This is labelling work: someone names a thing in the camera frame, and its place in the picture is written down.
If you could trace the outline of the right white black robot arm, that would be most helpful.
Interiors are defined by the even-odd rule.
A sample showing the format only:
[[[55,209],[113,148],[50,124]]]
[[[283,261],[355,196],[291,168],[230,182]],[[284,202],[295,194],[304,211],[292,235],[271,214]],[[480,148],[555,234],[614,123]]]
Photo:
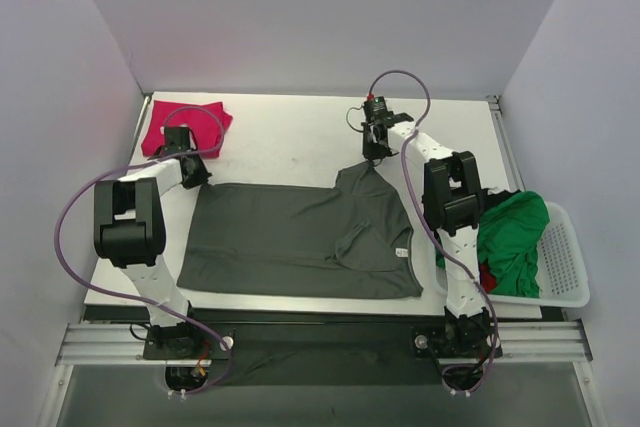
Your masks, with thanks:
[[[397,158],[418,220],[445,258],[446,312],[461,318],[487,310],[479,291],[477,237],[484,198],[475,156],[420,132],[410,115],[389,110],[382,96],[369,94],[362,109],[363,157],[372,163]]]

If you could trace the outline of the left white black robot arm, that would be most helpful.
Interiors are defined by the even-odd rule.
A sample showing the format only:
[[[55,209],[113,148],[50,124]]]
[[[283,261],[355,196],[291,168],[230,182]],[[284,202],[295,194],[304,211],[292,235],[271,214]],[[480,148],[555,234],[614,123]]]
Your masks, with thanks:
[[[175,187],[205,184],[211,173],[195,153],[186,126],[164,129],[160,158],[138,172],[94,187],[94,247],[120,269],[149,300],[150,326],[167,336],[166,345],[182,359],[195,356],[202,334],[185,320],[191,304],[180,292],[163,257],[167,242],[161,197]]]

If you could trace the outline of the grey t shirt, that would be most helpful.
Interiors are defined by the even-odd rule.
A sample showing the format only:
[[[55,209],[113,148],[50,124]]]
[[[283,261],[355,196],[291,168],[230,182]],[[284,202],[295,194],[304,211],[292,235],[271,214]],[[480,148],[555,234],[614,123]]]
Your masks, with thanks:
[[[396,189],[367,163],[331,188],[226,183],[199,191],[178,277],[224,294],[418,297],[413,228]]]

